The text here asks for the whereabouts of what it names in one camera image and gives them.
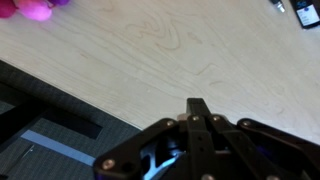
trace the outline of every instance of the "bolt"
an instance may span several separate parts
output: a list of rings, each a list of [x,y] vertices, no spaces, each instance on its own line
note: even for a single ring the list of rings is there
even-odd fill
[[[167,126],[172,126],[173,125],[173,121],[168,121],[167,122]]]
[[[199,116],[193,116],[192,118],[194,121],[198,121],[199,120]]]
[[[251,125],[251,122],[250,122],[250,121],[244,121],[244,122],[243,122],[243,125],[245,125],[245,126],[250,126],[250,125]]]
[[[211,174],[204,174],[201,180],[214,180],[214,177]]]
[[[109,170],[111,168],[113,168],[113,166],[115,165],[115,161],[113,159],[107,159],[103,162],[102,164],[102,169],[103,170]]]
[[[280,178],[277,176],[270,175],[267,177],[267,180],[280,180]]]
[[[214,121],[218,121],[219,119],[220,119],[219,116],[214,116],[214,117],[213,117],[213,120],[214,120]]]

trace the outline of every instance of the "purple object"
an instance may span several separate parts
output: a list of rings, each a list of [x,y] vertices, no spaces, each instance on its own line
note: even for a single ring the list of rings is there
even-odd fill
[[[69,3],[70,0],[48,0],[50,3],[58,6],[63,6]]]

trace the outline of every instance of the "gray floor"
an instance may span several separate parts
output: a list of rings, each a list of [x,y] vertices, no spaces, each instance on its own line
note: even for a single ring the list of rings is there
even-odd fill
[[[69,112],[89,119],[103,127],[98,139],[93,140],[46,119],[40,119],[30,130],[97,157],[140,130],[104,113],[32,76],[0,61],[0,82],[55,104]],[[0,114],[12,108],[0,102]],[[0,174],[34,143],[18,139],[0,153]],[[92,168],[55,151],[36,145],[34,151],[23,158],[9,173],[9,179],[93,179]]]

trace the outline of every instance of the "wooden table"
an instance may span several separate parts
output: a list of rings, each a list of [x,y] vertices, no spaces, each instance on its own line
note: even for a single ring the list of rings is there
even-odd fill
[[[145,128],[202,97],[320,144],[320,32],[268,0],[71,0],[0,20],[0,59]]]

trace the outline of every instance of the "light wood surface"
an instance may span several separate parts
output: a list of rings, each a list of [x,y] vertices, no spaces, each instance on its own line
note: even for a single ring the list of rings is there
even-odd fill
[[[0,20],[0,59],[139,128],[188,97],[320,144],[320,30],[268,0],[71,0]]]

